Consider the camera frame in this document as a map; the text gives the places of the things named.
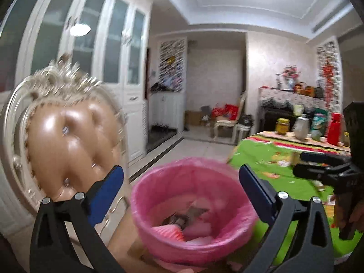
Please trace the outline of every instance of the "glass cabinet door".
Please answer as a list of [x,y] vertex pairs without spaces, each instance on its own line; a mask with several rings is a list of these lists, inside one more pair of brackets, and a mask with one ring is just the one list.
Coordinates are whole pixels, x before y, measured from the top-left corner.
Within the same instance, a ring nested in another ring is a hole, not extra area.
[[76,19],[76,23],[86,24],[91,28],[85,36],[75,38],[72,56],[72,62],[79,63],[81,70],[86,73],[91,72],[96,31],[104,2],[105,0],[86,0],[80,19]]
[[41,23],[35,43],[31,73],[57,59],[59,43],[73,0],[51,0]]
[[142,51],[142,35],[144,30],[145,15],[138,10],[135,13],[134,27],[130,46],[130,58],[128,66],[128,85],[140,84],[140,66]]
[[0,26],[0,92],[12,90],[19,48],[37,0],[16,0]]
[[124,44],[123,30],[128,6],[122,0],[115,0],[105,49],[103,81],[107,83],[119,82],[119,63],[122,56],[121,47]]

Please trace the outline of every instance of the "white kettle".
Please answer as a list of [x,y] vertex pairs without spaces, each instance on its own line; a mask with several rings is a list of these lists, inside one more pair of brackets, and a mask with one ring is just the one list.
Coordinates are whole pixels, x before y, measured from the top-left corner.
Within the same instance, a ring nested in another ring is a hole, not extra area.
[[302,117],[297,117],[293,126],[294,136],[299,140],[305,140],[310,133],[310,120],[303,114]]

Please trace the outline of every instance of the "tray ceiling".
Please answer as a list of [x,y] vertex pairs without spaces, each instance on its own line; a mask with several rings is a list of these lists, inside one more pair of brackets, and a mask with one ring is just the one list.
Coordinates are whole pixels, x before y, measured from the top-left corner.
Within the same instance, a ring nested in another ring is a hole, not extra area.
[[170,0],[190,25],[239,24],[314,38],[353,11],[349,0]]

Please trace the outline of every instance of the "red jar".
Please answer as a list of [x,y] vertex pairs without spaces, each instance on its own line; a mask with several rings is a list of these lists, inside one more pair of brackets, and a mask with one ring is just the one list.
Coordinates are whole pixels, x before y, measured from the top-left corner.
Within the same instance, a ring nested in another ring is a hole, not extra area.
[[341,133],[341,114],[332,113],[329,132],[327,133],[327,142],[329,144],[337,146],[339,142],[340,133]]

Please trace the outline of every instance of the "green tablecloth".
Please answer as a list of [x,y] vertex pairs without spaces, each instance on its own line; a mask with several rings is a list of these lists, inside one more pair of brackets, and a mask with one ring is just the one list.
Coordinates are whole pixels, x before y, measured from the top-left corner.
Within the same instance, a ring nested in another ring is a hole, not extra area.
[[[278,164],[278,161],[289,161],[293,149],[289,147],[289,143],[286,144],[287,146],[276,146],[273,142],[257,142],[254,139],[244,139],[236,148],[229,164],[236,169],[239,169],[245,163],[248,164],[259,178],[268,180],[276,191],[286,191],[294,199],[310,200],[312,196],[319,196],[323,201],[327,201],[328,195],[333,194],[331,187],[326,187],[325,191],[318,192],[312,182],[295,178],[290,166],[280,166],[279,164],[282,165],[282,163]],[[279,175],[279,178],[270,178],[271,174]],[[328,218],[328,220],[331,225],[333,219]],[[296,225],[297,222],[291,224],[274,264],[283,261],[292,241]],[[241,261],[247,252],[257,247],[267,228],[267,224],[258,221],[250,242],[236,251],[229,259],[236,262]],[[337,228],[331,229],[331,235],[335,257],[341,257],[352,252],[361,238],[361,234],[357,232],[352,241],[342,241],[339,239],[339,230]]]

